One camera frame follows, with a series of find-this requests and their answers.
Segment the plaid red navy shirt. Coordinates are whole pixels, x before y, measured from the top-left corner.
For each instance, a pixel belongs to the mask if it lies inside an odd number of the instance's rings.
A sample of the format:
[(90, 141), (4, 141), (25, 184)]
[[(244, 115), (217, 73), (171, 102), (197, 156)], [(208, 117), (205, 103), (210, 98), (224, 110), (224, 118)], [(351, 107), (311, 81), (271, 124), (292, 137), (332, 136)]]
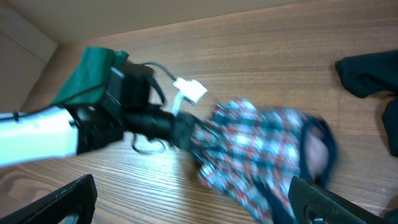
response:
[(326, 186), (338, 152), (324, 119), (294, 108), (259, 110), (244, 98), (216, 105), (188, 150), (200, 163), (200, 182), (259, 223), (295, 223), (292, 179)]

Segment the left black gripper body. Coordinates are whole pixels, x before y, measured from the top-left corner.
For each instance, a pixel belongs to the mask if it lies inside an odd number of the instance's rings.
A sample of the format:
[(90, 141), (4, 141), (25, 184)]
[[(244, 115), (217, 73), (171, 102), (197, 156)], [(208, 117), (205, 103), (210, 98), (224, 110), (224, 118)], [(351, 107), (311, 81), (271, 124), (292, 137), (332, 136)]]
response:
[(133, 133), (132, 149), (136, 147), (137, 135), (144, 135), (148, 141), (165, 141), (171, 146), (186, 149), (199, 119), (186, 112), (176, 115), (164, 111), (159, 105), (149, 105), (141, 111), (128, 111), (123, 115), (124, 126)]

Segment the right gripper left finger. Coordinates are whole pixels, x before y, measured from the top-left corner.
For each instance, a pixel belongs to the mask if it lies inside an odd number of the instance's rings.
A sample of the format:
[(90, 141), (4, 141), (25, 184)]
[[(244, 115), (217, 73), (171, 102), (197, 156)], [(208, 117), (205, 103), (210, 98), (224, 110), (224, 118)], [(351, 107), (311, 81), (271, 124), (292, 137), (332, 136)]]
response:
[(86, 174), (35, 202), (1, 218), (1, 223), (91, 223), (97, 189), (94, 178)]

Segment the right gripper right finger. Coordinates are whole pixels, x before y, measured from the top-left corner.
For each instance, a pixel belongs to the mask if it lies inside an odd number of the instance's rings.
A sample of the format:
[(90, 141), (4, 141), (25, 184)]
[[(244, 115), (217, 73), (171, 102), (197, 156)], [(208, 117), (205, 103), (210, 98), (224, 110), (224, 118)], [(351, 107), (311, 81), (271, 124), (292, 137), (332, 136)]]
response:
[(299, 177), (293, 177), (291, 181), (289, 200), (298, 223), (389, 223), (388, 220)]

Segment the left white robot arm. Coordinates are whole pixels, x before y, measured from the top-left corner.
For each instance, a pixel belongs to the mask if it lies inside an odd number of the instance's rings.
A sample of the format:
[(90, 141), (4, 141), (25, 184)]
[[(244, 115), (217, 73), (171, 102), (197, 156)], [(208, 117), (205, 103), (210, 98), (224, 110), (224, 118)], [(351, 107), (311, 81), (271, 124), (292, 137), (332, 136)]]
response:
[(76, 156), (120, 141), (125, 132), (142, 134), (186, 148), (195, 126), (190, 113), (172, 113), (149, 103), (153, 79), (110, 81), (97, 103), (55, 106), (31, 114), (1, 117), (1, 166), (56, 157)]

